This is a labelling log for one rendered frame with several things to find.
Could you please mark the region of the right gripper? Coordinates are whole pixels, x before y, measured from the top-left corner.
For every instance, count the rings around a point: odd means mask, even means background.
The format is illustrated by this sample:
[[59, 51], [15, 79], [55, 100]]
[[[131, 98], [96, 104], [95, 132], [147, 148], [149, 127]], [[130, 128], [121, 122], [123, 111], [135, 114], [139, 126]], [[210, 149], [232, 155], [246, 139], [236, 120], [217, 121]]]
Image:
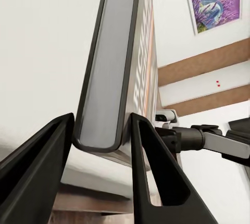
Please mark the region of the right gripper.
[[172, 127], [172, 129], [164, 129], [155, 126], [155, 130], [171, 153], [177, 154], [181, 151], [189, 151], [194, 142], [191, 129], [188, 128]]

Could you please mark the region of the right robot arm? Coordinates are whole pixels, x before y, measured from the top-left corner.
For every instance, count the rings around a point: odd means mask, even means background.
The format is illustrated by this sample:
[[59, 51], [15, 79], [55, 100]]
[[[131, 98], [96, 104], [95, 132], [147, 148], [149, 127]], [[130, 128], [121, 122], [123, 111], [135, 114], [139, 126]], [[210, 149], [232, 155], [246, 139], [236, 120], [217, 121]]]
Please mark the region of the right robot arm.
[[218, 125], [180, 127], [177, 113], [173, 109], [157, 110], [155, 122], [158, 121], [164, 124], [162, 128], [155, 126], [155, 130], [171, 153], [204, 148], [220, 153], [227, 160], [250, 167], [250, 133], [228, 130], [223, 136]]

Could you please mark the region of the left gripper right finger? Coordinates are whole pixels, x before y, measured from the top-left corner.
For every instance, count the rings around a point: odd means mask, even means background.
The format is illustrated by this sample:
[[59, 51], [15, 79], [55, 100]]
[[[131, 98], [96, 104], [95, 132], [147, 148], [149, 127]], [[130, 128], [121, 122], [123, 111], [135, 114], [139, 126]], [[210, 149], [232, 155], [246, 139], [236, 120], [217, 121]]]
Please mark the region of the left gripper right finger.
[[[162, 206], [151, 203], [145, 149]], [[151, 122], [131, 113], [134, 224], [219, 224]]]

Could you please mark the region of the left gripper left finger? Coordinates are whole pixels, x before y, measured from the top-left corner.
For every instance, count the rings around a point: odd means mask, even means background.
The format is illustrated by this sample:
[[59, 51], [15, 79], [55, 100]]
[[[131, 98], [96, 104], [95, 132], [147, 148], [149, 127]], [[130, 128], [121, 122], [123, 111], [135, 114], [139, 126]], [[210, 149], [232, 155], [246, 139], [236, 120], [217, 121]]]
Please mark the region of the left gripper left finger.
[[74, 119], [73, 113], [53, 119], [0, 161], [0, 224], [48, 224]]

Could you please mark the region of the hardback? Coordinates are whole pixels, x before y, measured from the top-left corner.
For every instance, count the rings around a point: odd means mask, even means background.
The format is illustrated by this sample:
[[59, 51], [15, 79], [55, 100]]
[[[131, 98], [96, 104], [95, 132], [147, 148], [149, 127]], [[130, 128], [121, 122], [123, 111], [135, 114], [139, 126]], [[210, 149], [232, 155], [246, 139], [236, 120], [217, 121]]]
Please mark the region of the hardback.
[[[157, 80], [153, 0], [100, 0], [71, 141], [132, 167], [131, 113], [155, 127]], [[151, 171], [143, 148], [146, 171]]]

